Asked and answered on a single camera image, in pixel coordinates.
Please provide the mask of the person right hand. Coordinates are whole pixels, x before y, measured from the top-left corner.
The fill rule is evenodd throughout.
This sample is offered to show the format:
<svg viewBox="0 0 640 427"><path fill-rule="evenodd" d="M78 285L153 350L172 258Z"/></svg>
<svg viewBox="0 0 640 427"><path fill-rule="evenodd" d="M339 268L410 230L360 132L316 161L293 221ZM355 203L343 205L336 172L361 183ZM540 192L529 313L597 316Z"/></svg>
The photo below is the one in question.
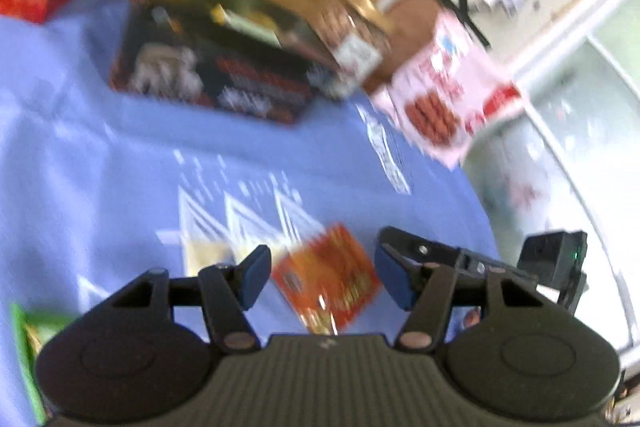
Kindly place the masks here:
<svg viewBox="0 0 640 427"><path fill-rule="evenodd" d="M465 329L470 329L480 323L480 321L482 321L482 311L478 308L474 308L465 313L463 327Z"/></svg>

